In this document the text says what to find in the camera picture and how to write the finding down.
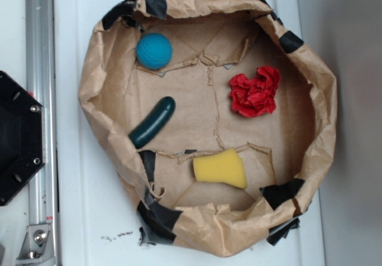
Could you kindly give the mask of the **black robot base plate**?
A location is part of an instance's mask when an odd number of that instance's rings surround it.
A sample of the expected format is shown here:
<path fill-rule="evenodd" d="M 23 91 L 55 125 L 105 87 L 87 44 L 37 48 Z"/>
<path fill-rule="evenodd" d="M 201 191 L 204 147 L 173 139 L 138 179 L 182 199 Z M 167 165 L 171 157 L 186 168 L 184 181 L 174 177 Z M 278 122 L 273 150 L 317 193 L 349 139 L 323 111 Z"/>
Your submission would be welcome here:
<path fill-rule="evenodd" d="M 45 165 L 43 106 L 1 72 L 1 206 Z"/>

